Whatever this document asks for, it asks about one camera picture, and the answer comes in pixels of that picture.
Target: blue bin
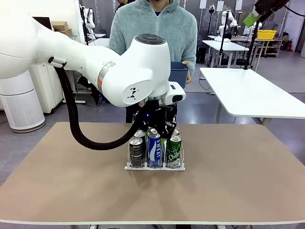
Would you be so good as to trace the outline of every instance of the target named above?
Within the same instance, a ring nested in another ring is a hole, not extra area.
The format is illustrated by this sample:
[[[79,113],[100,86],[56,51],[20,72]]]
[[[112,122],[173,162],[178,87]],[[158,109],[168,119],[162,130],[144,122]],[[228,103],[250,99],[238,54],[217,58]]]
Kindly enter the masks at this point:
[[[171,62],[170,82],[177,82],[182,88],[185,88],[189,67],[182,62]]]

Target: soda can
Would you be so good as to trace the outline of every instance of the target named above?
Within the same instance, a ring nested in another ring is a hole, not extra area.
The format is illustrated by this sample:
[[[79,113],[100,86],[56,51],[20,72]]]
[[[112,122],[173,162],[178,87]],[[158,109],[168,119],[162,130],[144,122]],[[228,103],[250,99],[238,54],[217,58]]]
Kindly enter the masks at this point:
[[[167,146],[167,166],[170,168],[178,168],[180,162],[182,138],[180,135],[173,135]]]
[[[143,146],[145,147],[146,145],[146,139],[145,139],[145,133],[143,130],[138,130],[135,134],[134,137],[140,137],[143,141]]]
[[[149,167],[161,167],[163,158],[163,147],[161,137],[157,130],[150,128],[147,131],[147,150]]]
[[[140,137],[133,137],[129,141],[129,152],[132,167],[143,166],[143,140]]]
[[[173,135],[179,135],[180,130],[176,127],[175,130],[173,131]]]

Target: gray fleece jacket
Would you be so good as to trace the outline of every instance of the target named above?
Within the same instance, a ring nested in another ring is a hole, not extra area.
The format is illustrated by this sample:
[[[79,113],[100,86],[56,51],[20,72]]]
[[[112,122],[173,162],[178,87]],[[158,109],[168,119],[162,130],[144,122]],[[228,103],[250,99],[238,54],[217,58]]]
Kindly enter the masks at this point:
[[[171,0],[159,16],[148,0],[136,0],[121,7],[112,22],[109,48],[122,55],[136,35],[155,34],[167,41],[171,61],[190,62],[192,75],[196,62],[197,21],[191,13],[179,7],[179,1]]]

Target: floor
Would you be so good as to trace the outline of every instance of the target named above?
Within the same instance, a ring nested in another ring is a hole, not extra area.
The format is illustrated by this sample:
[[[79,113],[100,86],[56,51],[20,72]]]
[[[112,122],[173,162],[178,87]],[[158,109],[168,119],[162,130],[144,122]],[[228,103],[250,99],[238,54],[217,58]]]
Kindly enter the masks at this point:
[[[199,78],[199,70],[196,69],[196,77]],[[292,94],[299,100],[305,102],[305,93]],[[92,103],[92,98],[85,98]],[[214,120],[217,98],[206,93],[187,93],[187,98],[178,104],[178,120],[180,123],[211,124]],[[124,108],[118,108],[111,104],[103,103],[100,107],[78,105],[80,122],[115,122],[123,123],[125,120]],[[0,186],[4,183],[14,168],[27,156],[34,146],[43,138],[50,128],[60,121],[68,121],[68,112],[65,104],[59,105],[55,113],[46,115],[46,125],[29,134],[15,134],[10,130],[6,122],[6,116],[0,111]],[[220,123],[232,124],[234,117],[222,112]],[[237,118],[235,124],[254,124],[251,118]],[[270,131],[280,139],[291,152],[305,165],[305,120],[296,119],[274,119],[271,122]],[[0,229],[68,229],[68,226],[33,226],[0,223]],[[153,229],[150,225],[104,225],[101,228],[122,228],[122,229]],[[173,226],[163,225],[163,229],[173,229]],[[193,226],[198,229],[212,229],[211,226]],[[276,226],[253,226],[254,229],[301,229],[305,224],[276,225]]]
[[[305,93],[304,65],[305,58],[299,53],[280,51],[277,58],[260,59],[257,73],[289,93]],[[203,88],[198,83],[202,77],[199,68],[204,67],[204,64],[196,64],[192,83],[186,86],[186,92],[209,92],[206,82],[201,81]]]

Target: wire rack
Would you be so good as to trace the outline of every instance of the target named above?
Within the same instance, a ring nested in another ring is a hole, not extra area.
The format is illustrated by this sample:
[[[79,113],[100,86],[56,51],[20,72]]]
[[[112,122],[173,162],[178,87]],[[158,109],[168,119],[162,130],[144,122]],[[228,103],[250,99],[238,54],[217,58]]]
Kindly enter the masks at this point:
[[[178,126],[178,122],[177,122],[177,117],[174,118],[174,121],[177,124],[177,128],[179,128]],[[180,150],[180,159],[179,159],[179,166],[177,168],[170,168],[168,167],[166,161],[167,161],[167,141],[164,141],[163,144],[163,164],[161,167],[157,167],[157,168],[153,168],[153,167],[149,167],[148,166],[148,158],[147,158],[147,150],[145,151],[145,156],[143,157],[143,166],[142,167],[132,167],[131,164],[131,158],[130,158],[130,150],[129,150],[129,146],[128,146],[128,150],[127,150],[127,165],[125,166],[125,170],[165,170],[165,171],[184,171],[185,170],[185,166],[184,166],[184,150],[183,150],[183,144],[181,144],[181,150]]]

